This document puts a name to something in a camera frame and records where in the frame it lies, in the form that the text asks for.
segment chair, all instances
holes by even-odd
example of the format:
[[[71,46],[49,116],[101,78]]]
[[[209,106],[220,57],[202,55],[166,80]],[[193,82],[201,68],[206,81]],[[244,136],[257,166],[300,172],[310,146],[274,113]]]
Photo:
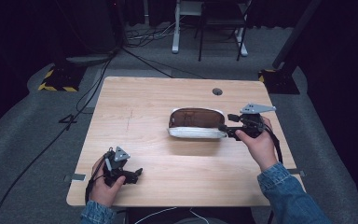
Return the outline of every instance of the chair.
[[[204,1],[201,7],[200,23],[197,27],[194,38],[197,38],[197,33],[201,31],[200,37],[200,53],[199,62],[201,61],[202,44],[204,37],[204,29],[206,27],[214,27],[217,29],[232,29],[230,37],[234,36],[235,30],[242,28],[240,48],[238,50],[237,61],[240,59],[241,48],[245,37],[246,30],[246,13],[241,12],[238,1]]]

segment hand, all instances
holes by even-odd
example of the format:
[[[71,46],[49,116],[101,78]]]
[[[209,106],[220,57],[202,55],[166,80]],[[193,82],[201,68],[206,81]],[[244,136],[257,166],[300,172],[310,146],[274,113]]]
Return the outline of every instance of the hand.
[[[103,157],[97,160],[97,162],[95,162],[95,164],[92,166],[93,174],[97,169],[98,164],[101,162],[101,160],[103,160]],[[92,188],[91,194],[89,195],[89,198],[96,203],[99,203],[106,207],[110,207],[112,206],[113,201],[115,200],[116,195],[120,190],[121,186],[124,184],[126,177],[125,176],[119,177],[118,180],[115,182],[115,184],[112,186],[112,188],[110,188],[104,183],[103,177],[98,178],[99,176],[103,175],[103,166],[104,166],[104,162],[101,165],[100,169],[98,170],[97,175],[94,177],[94,179],[96,180],[94,182],[94,186]]]
[[[272,130],[269,119],[264,117],[262,119]],[[257,138],[252,138],[241,130],[237,130],[235,134],[249,148],[249,152],[262,172],[278,162],[275,157],[274,143],[266,131],[263,131]]]

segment white cable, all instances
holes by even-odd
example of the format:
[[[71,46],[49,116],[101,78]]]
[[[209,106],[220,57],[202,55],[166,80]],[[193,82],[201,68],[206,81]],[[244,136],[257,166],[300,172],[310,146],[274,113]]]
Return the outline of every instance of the white cable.
[[[191,209],[193,209],[193,208],[190,208],[190,212],[191,212],[194,216],[200,217],[200,218],[204,219],[204,220],[206,221],[206,223],[209,224],[209,221],[208,221],[205,217],[202,217],[202,216],[197,215],[195,212],[191,211]]]
[[[164,34],[166,31],[168,31],[172,26],[174,26],[176,24],[176,22],[172,23],[171,25],[169,25],[168,27],[166,27],[160,34],[153,34],[153,35],[138,35],[136,37],[132,37],[132,38],[128,38],[129,40],[133,40],[133,39],[141,39],[141,38],[155,38],[155,37],[159,37],[159,36],[166,36],[166,35],[173,35],[172,34]]]
[[[161,211],[159,211],[159,212],[156,212],[156,213],[150,214],[150,215],[149,215],[149,216],[147,216],[147,217],[141,218],[139,221],[135,222],[135,224],[140,223],[141,221],[143,221],[143,220],[147,219],[148,217],[152,217],[152,216],[154,216],[154,215],[157,215],[157,214],[160,214],[160,213],[163,213],[163,212],[169,211],[169,210],[173,210],[173,209],[175,209],[175,208],[177,208],[177,207],[167,208],[167,209],[161,210]]]

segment gray carpet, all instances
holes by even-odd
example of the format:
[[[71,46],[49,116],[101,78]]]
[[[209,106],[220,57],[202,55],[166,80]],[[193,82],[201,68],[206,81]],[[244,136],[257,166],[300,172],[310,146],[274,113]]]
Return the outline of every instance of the gray carpet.
[[[127,50],[169,65],[150,62],[174,77],[257,80],[257,72],[271,68],[290,33],[291,29],[280,28],[248,30],[245,44],[249,56],[241,57],[238,62],[234,44],[215,42],[205,45],[202,62],[198,62],[199,40],[193,38],[193,29],[182,31],[178,54],[171,53],[171,35]],[[21,171],[62,130],[64,124],[58,121],[76,113],[78,101],[87,94],[102,68],[101,65],[88,68],[79,92],[38,91],[50,67],[51,64],[47,64],[30,78],[30,94],[0,119],[0,201]],[[163,77],[124,51],[110,63],[106,74],[115,75],[117,71],[126,71],[126,76]],[[277,107],[276,113],[297,167],[306,174],[303,177],[305,188],[333,223],[358,223],[356,187],[313,108],[307,95],[307,80],[299,69],[294,79],[301,94],[271,94],[270,98]],[[86,99],[79,102],[79,107]],[[23,175],[2,205],[0,223],[78,223],[83,208],[66,203],[69,184],[63,179],[75,171],[91,116],[80,115],[77,123]],[[257,223],[267,223],[267,207],[255,207],[253,213]]]

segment person's left hand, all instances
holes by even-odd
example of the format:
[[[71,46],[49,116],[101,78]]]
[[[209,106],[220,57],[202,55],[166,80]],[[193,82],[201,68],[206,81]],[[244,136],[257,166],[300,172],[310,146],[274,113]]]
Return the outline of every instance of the person's left hand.
[[[94,174],[95,169],[97,169],[98,164],[100,163],[101,160],[103,160],[103,157],[97,160],[95,164],[92,166],[92,174]],[[104,167],[104,161],[100,169],[98,170],[97,175],[94,177],[94,179],[96,180],[94,181],[94,186],[92,188],[91,194],[89,195],[89,198],[96,203],[99,203],[106,207],[110,207],[113,205],[116,195],[120,190],[121,186],[124,184],[126,177],[124,175],[119,177],[111,188],[104,183],[103,177],[98,178],[99,176],[103,175],[103,167]]]

